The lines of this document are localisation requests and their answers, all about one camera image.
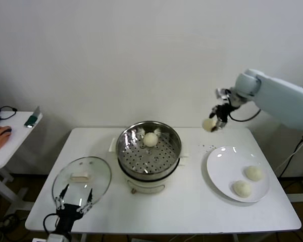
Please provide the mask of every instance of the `white table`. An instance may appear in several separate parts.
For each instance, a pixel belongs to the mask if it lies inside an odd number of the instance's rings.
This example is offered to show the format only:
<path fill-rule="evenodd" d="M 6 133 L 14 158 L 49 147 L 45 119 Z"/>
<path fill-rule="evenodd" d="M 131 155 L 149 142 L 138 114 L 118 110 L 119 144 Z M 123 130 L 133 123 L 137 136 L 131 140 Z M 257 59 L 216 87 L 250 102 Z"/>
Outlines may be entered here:
<path fill-rule="evenodd" d="M 43 231 L 42 221 L 56 208 L 52 185 L 59 171 L 71 161 L 85 156 L 105 159 L 112 170 L 111 185 L 104 197 L 81 219 L 74 233 L 118 234 L 207 234 L 295 230 L 301 222 L 248 129 L 224 129 L 207 133 L 199 128 L 175 129 L 189 157 L 182 158 L 158 194 L 131 194 L 124 182 L 116 154 L 108 149 L 120 128 L 76 128 L 68 137 L 28 218 L 26 228 Z M 271 182 L 267 196 L 257 203 L 233 201 L 223 195 L 206 173 L 211 146 L 247 148 L 263 160 Z M 56 218 L 47 219 L 54 230 Z"/>
<path fill-rule="evenodd" d="M 1 117 L 9 117 L 14 112 L 2 111 Z M 0 195 L 11 202 L 11 206 L 7 214 L 14 213 L 16 210 L 30 210 L 33 203 L 24 202 L 22 198 L 27 193 L 27 188 L 22 188 L 18 194 L 12 192 L 5 184 L 12 182 L 13 177 L 3 167 L 8 163 L 10 158 L 14 155 L 17 149 L 21 146 L 24 140 L 32 132 L 33 128 L 24 127 L 24 123 L 32 115 L 33 112 L 17 112 L 16 115 L 7 120 L 1 120 L 0 126 L 10 126 L 12 133 L 6 144 L 0 149 L 0 175 L 4 178 L 0 181 Z M 37 123 L 41 120 L 42 115 L 39 116 Z"/>

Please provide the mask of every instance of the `white wall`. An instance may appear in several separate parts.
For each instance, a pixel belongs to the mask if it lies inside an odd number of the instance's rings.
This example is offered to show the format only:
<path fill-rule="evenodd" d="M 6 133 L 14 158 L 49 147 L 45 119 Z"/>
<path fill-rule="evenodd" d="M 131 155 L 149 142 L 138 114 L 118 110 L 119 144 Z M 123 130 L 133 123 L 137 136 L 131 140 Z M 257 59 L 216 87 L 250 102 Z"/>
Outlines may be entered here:
<path fill-rule="evenodd" d="M 247 68 L 303 86 L 303 1 L 0 0 L 0 104 L 44 113 L 9 168 L 49 172 L 74 127 L 199 127 Z M 279 126 L 245 125 L 262 148 Z"/>

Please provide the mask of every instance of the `robotic arm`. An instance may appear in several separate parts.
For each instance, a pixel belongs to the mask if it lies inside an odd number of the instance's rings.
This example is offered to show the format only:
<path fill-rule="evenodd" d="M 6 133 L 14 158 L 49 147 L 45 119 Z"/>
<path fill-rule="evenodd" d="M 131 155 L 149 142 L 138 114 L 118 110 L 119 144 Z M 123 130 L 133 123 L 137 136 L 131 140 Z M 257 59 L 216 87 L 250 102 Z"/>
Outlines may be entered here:
<path fill-rule="evenodd" d="M 210 118 L 216 115 L 218 120 L 211 132 L 225 127 L 229 114 L 248 101 L 287 127 L 303 130 L 303 88 L 292 83 L 248 69 L 238 76 L 234 87 L 217 89 L 216 96 L 225 103 L 212 109 Z"/>

